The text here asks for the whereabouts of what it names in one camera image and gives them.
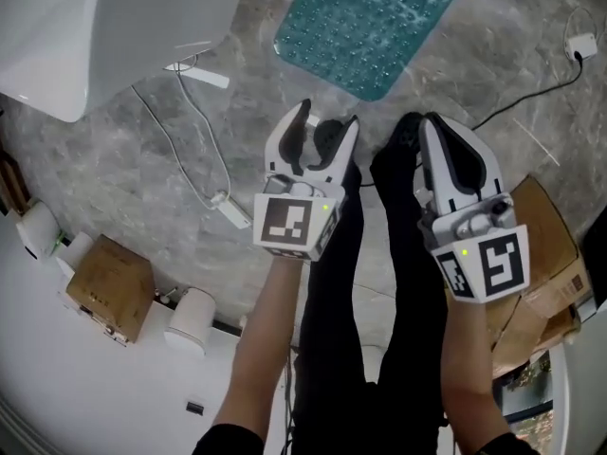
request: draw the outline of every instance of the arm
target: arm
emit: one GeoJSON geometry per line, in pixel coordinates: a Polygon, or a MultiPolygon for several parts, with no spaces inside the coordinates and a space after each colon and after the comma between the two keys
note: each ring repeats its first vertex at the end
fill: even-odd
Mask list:
{"type": "Polygon", "coordinates": [[[464,455],[510,428],[491,391],[491,349],[485,305],[450,305],[441,360],[443,406],[464,455]]]}
{"type": "Polygon", "coordinates": [[[302,265],[274,258],[236,348],[230,387],[214,425],[238,425],[266,440],[274,392],[293,335],[302,265]]]}

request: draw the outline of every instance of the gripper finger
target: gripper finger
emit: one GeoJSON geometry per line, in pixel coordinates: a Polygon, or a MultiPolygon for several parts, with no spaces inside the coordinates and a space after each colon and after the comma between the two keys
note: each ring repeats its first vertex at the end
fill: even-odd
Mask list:
{"type": "Polygon", "coordinates": [[[300,157],[304,149],[305,123],[312,103],[303,100],[278,122],[266,142],[267,173],[303,175],[300,157]]]}
{"type": "Polygon", "coordinates": [[[420,128],[426,186],[443,216],[504,191],[497,158],[469,128],[436,113],[420,128]]]}
{"type": "Polygon", "coordinates": [[[358,136],[359,119],[353,116],[341,127],[331,148],[323,155],[321,163],[308,166],[303,177],[341,185],[358,136]]]}

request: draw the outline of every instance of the cardboard box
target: cardboard box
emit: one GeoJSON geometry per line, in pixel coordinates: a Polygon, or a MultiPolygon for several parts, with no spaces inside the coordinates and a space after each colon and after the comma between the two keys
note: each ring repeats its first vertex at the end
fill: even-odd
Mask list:
{"type": "Polygon", "coordinates": [[[84,256],[66,291],[98,320],[135,342],[154,300],[152,266],[101,236],[84,256]]]}
{"type": "Polygon", "coordinates": [[[19,215],[25,214],[29,209],[31,196],[19,164],[2,149],[2,143],[0,143],[0,197],[4,199],[9,209],[14,209],[19,215]]]}
{"type": "Polygon", "coordinates": [[[575,306],[570,305],[548,320],[545,329],[543,329],[542,337],[533,353],[545,351],[559,345],[566,337],[569,337],[580,330],[581,319],[579,318],[578,311],[575,306]]]}
{"type": "Polygon", "coordinates": [[[519,304],[520,298],[520,295],[508,295],[502,299],[490,301],[485,304],[491,349],[495,347],[498,340],[502,337],[504,329],[514,315],[514,310],[519,304]]]}
{"type": "Polygon", "coordinates": [[[525,364],[542,338],[548,319],[539,316],[519,296],[512,317],[492,348],[493,378],[525,364]]]}
{"type": "Polygon", "coordinates": [[[576,242],[550,197],[528,176],[512,192],[518,224],[529,235],[531,283],[524,301],[550,319],[590,290],[586,268],[576,242]]]}

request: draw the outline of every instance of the black sleeve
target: black sleeve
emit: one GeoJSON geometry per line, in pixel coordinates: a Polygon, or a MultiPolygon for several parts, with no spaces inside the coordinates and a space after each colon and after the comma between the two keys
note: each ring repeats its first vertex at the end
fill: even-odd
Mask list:
{"type": "Polygon", "coordinates": [[[243,453],[263,455],[264,442],[259,435],[236,425],[215,425],[202,437],[193,455],[243,453]]]}
{"type": "Polygon", "coordinates": [[[528,443],[519,440],[514,433],[498,436],[479,450],[476,455],[540,455],[528,443]]]}

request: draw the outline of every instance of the person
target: person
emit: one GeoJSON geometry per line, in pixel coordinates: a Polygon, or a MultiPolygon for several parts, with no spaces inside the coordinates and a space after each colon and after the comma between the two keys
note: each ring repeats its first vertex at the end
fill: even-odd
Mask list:
{"type": "MultiPolygon", "coordinates": [[[[536,453],[510,433],[493,399],[484,306],[454,301],[448,314],[442,275],[424,248],[413,191],[421,119],[405,115],[371,165],[397,285],[395,326],[378,382],[365,380],[352,305],[363,214],[361,176],[351,163],[342,217],[310,269],[295,361],[293,455],[434,454],[445,413],[464,455],[536,453]]],[[[263,453],[290,349],[302,266],[273,259],[238,344],[224,403],[194,455],[263,453]]]]}

